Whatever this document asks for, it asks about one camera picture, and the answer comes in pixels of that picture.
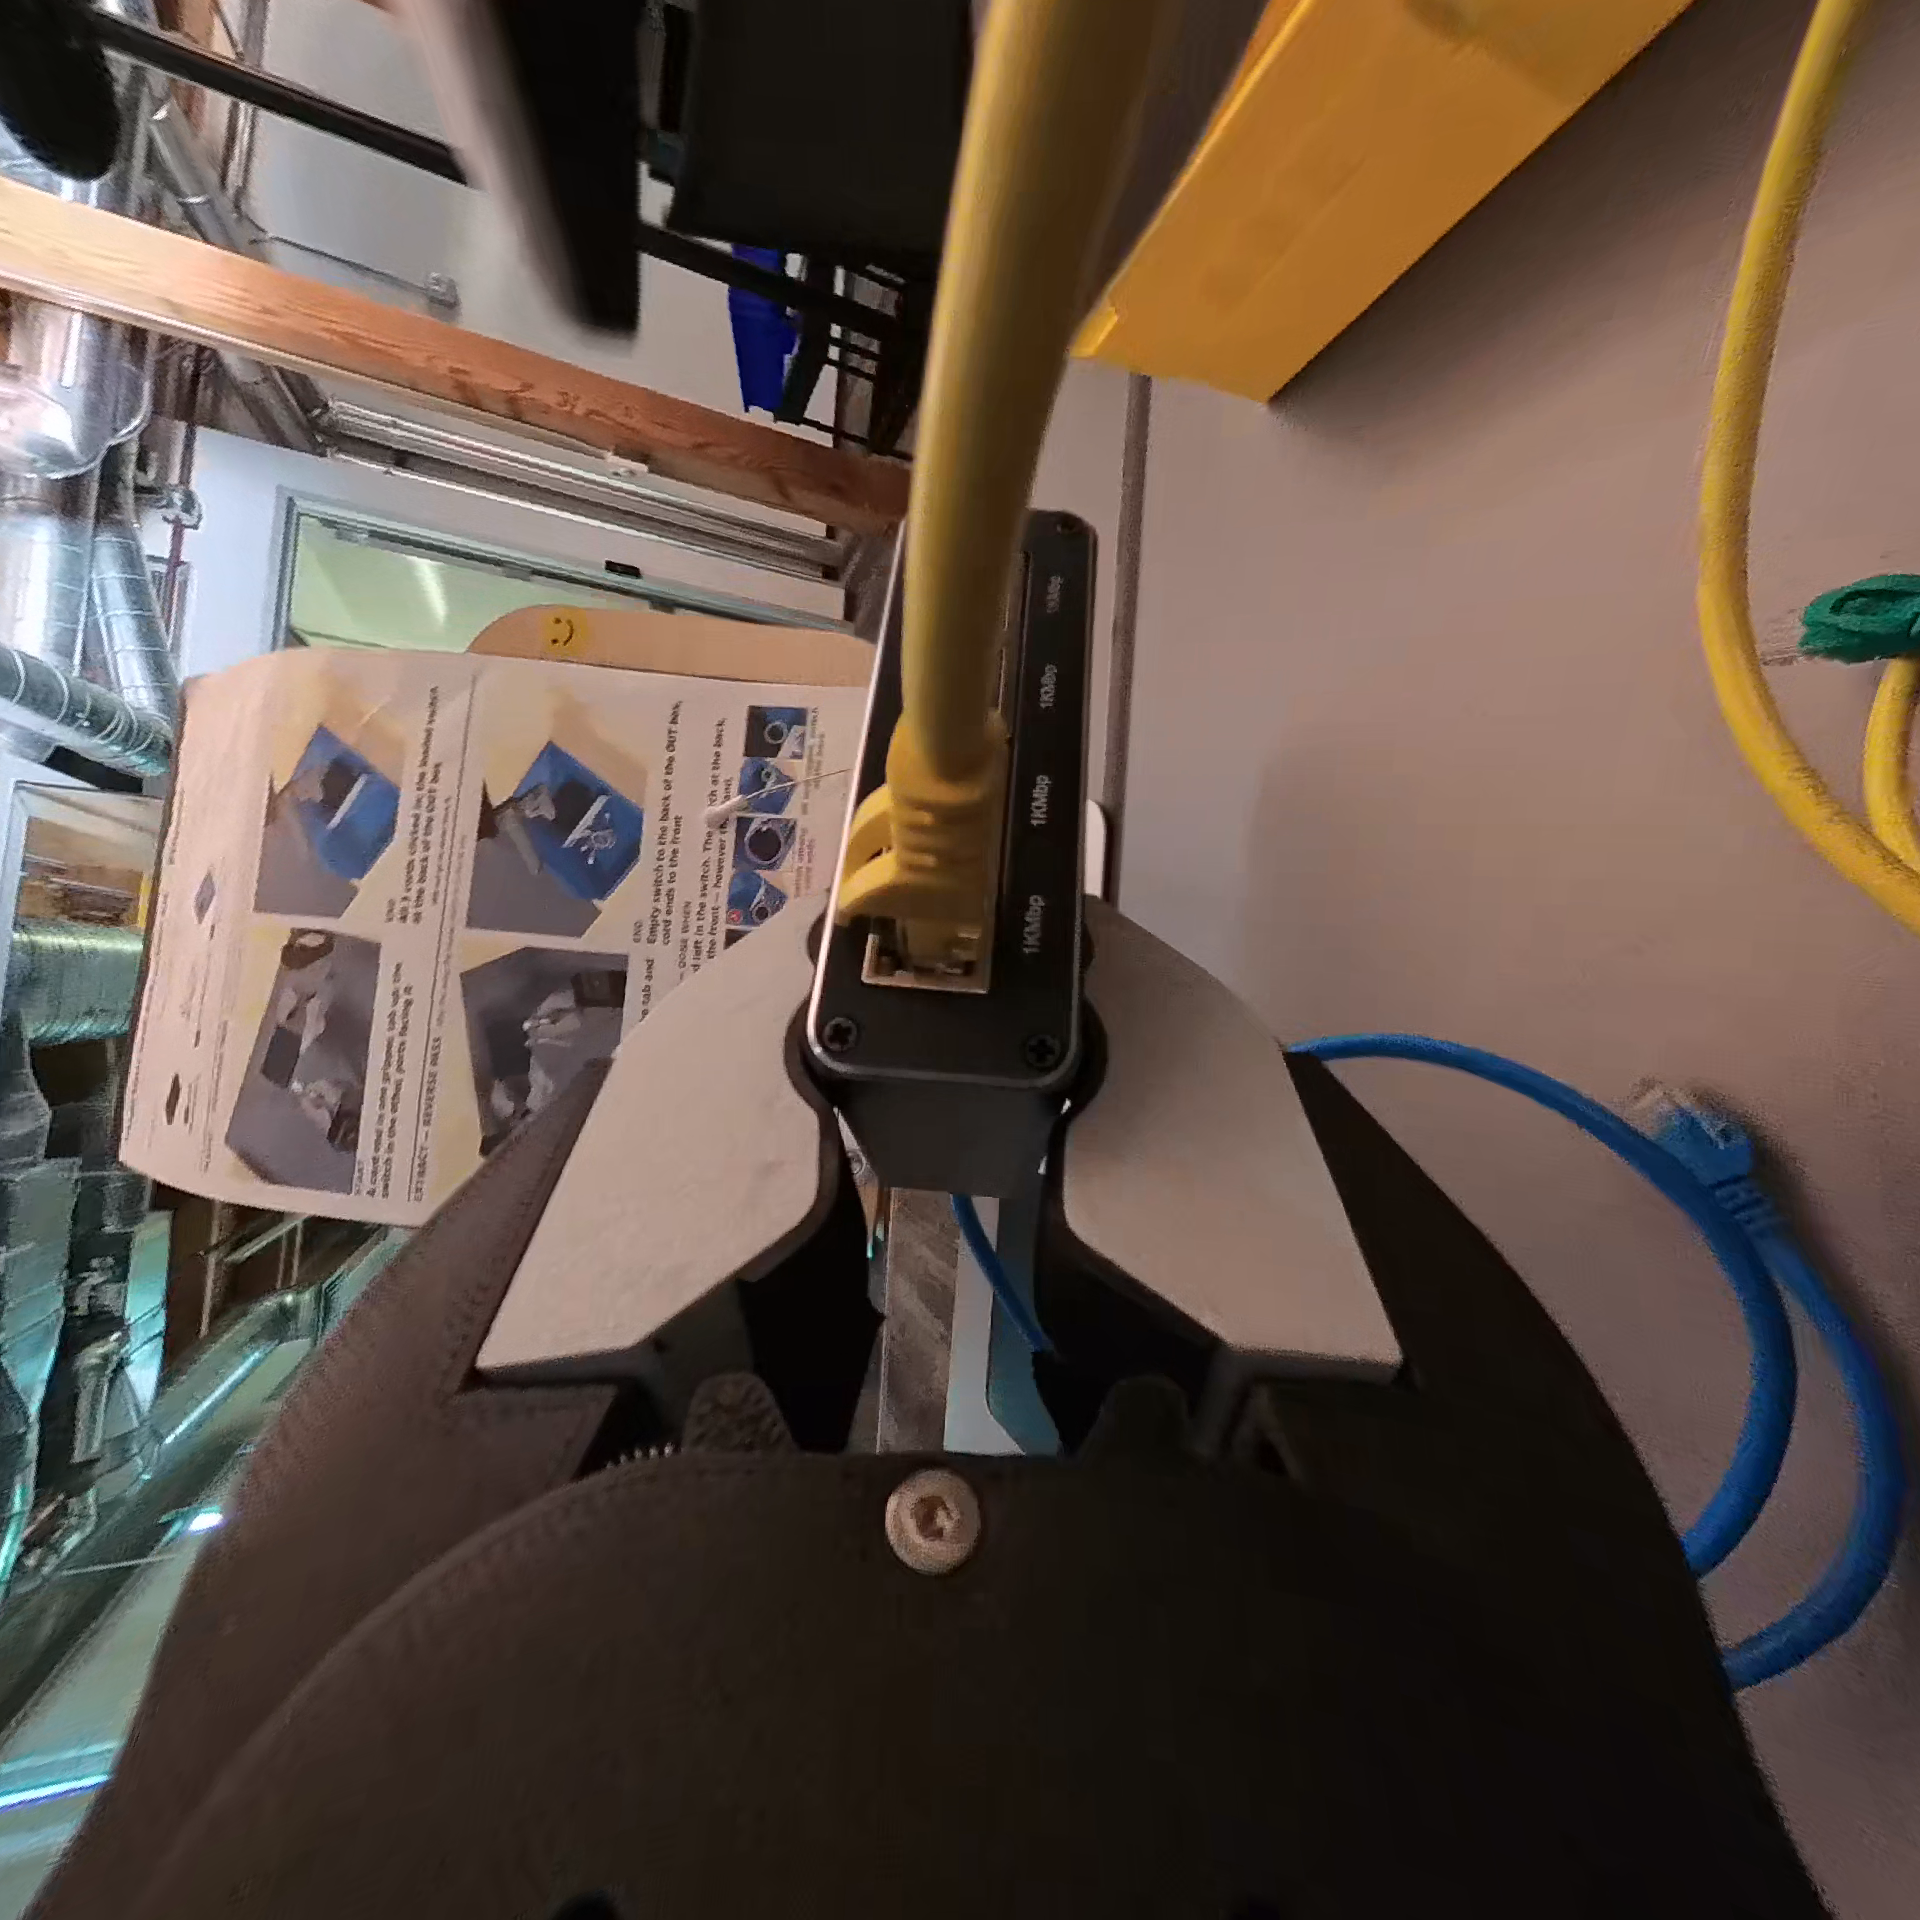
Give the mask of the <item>yellow box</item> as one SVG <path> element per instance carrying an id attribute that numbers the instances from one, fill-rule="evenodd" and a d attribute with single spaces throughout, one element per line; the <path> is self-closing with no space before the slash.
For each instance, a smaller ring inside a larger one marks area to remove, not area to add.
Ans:
<path id="1" fill-rule="evenodd" d="M 1073 353 L 1274 399 L 1685 8 L 1268 4 Z"/>

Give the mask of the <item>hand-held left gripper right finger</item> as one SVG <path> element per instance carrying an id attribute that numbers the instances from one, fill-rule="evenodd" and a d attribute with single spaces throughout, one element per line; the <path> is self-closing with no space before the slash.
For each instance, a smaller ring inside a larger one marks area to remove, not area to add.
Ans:
<path id="1" fill-rule="evenodd" d="M 1390 1380 L 1402 1343 L 1282 1044 L 1112 903 L 1085 920 L 1107 1065 L 1066 1125 L 1068 1233 L 1201 1332 L 1224 1380 Z"/>

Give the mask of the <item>cardboard backing board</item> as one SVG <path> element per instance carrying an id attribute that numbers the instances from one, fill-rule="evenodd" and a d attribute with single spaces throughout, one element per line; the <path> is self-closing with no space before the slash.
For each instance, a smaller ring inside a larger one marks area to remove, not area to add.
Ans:
<path id="1" fill-rule="evenodd" d="M 489 622 L 469 654 L 806 688 L 866 688 L 876 664 L 876 647 L 846 631 L 638 606 L 518 607 Z"/>

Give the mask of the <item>glass door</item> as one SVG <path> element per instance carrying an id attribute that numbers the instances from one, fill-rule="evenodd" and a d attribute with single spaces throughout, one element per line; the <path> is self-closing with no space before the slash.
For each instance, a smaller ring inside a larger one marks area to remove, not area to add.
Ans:
<path id="1" fill-rule="evenodd" d="M 576 559 L 298 493 L 282 495 L 274 552 L 267 645 L 280 652 L 459 654 L 494 620 L 545 606 L 852 633 L 834 584 L 814 591 L 726 561 L 708 582 L 680 548 L 666 565 Z"/>

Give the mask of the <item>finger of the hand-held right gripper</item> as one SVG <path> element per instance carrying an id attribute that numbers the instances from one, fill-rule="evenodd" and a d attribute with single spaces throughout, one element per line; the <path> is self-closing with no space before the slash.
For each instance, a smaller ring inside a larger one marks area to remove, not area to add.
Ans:
<path id="1" fill-rule="evenodd" d="M 638 1 L 405 1 L 445 136 L 573 325 L 641 320 Z"/>

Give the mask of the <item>blue storage bin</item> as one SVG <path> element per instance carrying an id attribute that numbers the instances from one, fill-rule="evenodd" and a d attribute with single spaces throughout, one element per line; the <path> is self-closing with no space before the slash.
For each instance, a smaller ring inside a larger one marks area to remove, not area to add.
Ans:
<path id="1" fill-rule="evenodd" d="M 780 416 L 800 328 L 777 300 L 742 287 L 726 290 L 726 317 L 742 408 Z"/>

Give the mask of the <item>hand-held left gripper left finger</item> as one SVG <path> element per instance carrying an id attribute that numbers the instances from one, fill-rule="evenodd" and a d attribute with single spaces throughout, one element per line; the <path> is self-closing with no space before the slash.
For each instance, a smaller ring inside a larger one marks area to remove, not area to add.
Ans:
<path id="1" fill-rule="evenodd" d="M 636 1360 L 830 1206 L 834 1130 L 787 1061 L 821 895 L 666 993 L 612 1058 L 475 1356 L 489 1378 Z"/>

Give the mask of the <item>black network switch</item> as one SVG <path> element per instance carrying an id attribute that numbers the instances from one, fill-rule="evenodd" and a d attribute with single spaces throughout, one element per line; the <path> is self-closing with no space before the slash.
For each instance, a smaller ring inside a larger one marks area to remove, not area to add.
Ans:
<path id="1" fill-rule="evenodd" d="M 1012 742 L 985 950 L 914 970 L 876 918 L 822 912 L 803 1016 L 814 1086 L 885 1188 L 1008 1198 L 1040 1178 L 1085 1053 L 1088 685 L 1098 537 L 1024 519 L 1001 626 Z"/>

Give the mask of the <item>black disc on pole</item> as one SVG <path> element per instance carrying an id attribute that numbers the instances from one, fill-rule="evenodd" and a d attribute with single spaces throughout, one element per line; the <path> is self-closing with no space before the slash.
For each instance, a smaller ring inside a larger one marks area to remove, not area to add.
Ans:
<path id="1" fill-rule="evenodd" d="M 211 53 L 193 39 L 82 1 L 3 4 L 4 130 L 62 175 L 105 175 L 129 117 L 116 93 L 115 56 L 426 175 L 467 182 L 452 149 L 433 135 L 333 102 L 309 87 Z"/>

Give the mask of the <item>round spiral metal duct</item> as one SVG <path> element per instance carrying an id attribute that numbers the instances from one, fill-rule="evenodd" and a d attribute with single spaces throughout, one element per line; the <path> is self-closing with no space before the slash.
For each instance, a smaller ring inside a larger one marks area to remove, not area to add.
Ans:
<path id="1" fill-rule="evenodd" d="M 134 514 L 154 343 L 13 294 L 4 314 L 4 753 L 172 756 L 180 679 Z"/>

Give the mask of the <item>printed instruction sheet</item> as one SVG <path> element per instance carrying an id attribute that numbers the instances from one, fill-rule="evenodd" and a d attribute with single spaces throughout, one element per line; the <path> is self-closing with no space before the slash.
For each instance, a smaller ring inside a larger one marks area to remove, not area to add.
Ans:
<path id="1" fill-rule="evenodd" d="M 286 649 L 193 681 L 120 1158 L 426 1222 L 822 888 L 872 676 Z"/>

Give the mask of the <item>wooden beam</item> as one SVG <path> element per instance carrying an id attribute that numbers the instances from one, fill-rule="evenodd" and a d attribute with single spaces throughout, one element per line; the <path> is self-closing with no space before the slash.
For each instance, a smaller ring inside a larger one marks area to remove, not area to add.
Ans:
<path id="1" fill-rule="evenodd" d="M 99 320 L 422 399 L 862 535 L 906 516 L 902 464 L 724 416 L 13 181 L 3 182 L 3 282 Z"/>

